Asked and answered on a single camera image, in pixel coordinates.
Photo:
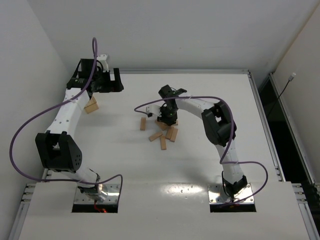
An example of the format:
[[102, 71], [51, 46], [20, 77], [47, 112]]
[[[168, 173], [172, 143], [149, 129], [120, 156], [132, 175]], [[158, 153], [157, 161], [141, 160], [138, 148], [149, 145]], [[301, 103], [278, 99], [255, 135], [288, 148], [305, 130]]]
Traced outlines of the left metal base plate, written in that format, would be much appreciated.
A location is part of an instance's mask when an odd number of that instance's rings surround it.
[[75, 204], [116, 204], [119, 200], [120, 187], [114, 184], [100, 184], [95, 187], [78, 186], [75, 195]]

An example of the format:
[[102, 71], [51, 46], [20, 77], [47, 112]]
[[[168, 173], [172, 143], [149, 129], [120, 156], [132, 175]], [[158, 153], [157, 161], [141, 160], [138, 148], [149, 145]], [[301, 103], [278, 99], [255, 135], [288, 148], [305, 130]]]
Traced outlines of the wood block row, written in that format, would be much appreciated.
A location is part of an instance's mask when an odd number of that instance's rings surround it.
[[169, 126], [167, 128], [167, 131], [166, 131], [166, 135], [165, 135], [165, 138], [170, 140], [171, 137], [172, 137], [172, 134], [173, 134], [173, 130], [174, 130], [174, 127], [173, 126]]
[[178, 135], [178, 129], [177, 128], [174, 128], [172, 130], [172, 134], [171, 134], [171, 137], [170, 137], [170, 141], [171, 142], [175, 142], [176, 141], [176, 138], [177, 138], [177, 135]]
[[166, 137], [164, 135], [160, 137], [160, 147], [161, 147], [161, 150], [167, 149]]

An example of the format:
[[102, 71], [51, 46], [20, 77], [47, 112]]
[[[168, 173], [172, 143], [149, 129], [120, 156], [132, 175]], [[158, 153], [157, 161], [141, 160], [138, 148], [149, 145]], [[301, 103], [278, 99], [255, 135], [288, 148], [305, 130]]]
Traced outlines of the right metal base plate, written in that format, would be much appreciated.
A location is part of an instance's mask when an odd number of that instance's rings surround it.
[[214, 184], [208, 186], [208, 199], [209, 204], [213, 205], [222, 205], [228, 203], [236, 204], [254, 204], [255, 200], [253, 197], [253, 190], [250, 184], [242, 188], [238, 193], [234, 195], [234, 198], [228, 196], [223, 189], [222, 184]]

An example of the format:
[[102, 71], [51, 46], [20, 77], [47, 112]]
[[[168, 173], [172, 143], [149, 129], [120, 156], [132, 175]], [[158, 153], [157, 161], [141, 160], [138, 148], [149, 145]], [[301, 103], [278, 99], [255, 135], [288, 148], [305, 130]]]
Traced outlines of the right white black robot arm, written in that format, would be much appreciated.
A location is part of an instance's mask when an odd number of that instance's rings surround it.
[[165, 102], [160, 107], [158, 121], [169, 126], [178, 119], [178, 110], [187, 111], [199, 117], [207, 139], [216, 147], [223, 168], [222, 183], [227, 196], [234, 198], [248, 183], [243, 173], [235, 146], [237, 126], [232, 121], [230, 111], [221, 100], [212, 103], [200, 98], [192, 98], [183, 88], [173, 90], [163, 86], [158, 94]]

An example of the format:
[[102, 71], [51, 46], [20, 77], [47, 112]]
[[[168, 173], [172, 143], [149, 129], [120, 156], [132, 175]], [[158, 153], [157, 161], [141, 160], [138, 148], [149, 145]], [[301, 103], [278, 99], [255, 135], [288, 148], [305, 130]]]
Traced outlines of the wood block tower base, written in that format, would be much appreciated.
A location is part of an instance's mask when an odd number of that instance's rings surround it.
[[169, 126], [163, 122], [155, 121], [155, 124], [162, 130], [165, 131], [169, 128]]

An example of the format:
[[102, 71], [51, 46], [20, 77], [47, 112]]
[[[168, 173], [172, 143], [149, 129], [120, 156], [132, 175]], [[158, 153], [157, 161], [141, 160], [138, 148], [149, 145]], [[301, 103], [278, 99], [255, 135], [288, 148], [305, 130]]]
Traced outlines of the wood block diagonal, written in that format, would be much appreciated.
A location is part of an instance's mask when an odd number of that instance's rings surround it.
[[162, 131], [156, 132], [153, 135], [151, 135], [148, 139], [150, 142], [153, 142], [154, 140], [160, 138], [163, 135]]

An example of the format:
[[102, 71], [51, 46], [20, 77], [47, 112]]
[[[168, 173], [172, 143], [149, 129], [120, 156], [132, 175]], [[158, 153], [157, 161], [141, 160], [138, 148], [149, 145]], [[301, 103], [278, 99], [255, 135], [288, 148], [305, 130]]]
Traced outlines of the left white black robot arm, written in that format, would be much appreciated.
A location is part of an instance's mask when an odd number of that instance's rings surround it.
[[96, 60], [82, 58], [66, 84], [62, 105], [52, 124], [35, 138], [42, 166], [75, 180], [81, 193], [98, 196], [103, 193], [100, 176], [86, 166], [83, 154], [74, 140], [76, 127], [85, 106], [94, 93], [121, 92], [124, 86], [120, 71], [114, 68], [111, 79], [107, 54]]

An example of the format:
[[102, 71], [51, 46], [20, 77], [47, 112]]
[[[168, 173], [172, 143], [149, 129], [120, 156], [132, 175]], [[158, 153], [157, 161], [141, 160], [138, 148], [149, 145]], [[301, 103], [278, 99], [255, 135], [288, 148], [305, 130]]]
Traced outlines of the metal base plate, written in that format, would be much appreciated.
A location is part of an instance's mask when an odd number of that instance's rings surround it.
[[75, 195], [75, 204], [116, 204], [119, 200], [120, 187], [114, 184], [100, 184], [95, 187], [78, 186]]
[[253, 197], [253, 190], [250, 184], [242, 188], [238, 193], [234, 195], [234, 198], [228, 196], [223, 189], [222, 184], [214, 184], [208, 186], [208, 199], [209, 204], [213, 205], [222, 205], [228, 203], [236, 204], [254, 204], [255, 200]]

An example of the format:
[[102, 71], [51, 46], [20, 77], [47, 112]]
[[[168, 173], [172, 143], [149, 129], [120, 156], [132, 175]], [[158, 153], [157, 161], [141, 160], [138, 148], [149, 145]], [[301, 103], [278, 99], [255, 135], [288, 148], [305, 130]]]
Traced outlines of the wooden block box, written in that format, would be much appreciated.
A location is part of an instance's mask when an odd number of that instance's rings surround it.
[[98, 106], [97, 100], [95, 99], [94, 96], [92, 96], [91, 99], [85, 105], [84, 111], [87, 114], [90, 114], [90, 113], [92, 113], [92, 112], [94, 112], [94, 111], [96, 111], [98, 109], [99, 109], [99, 106]]

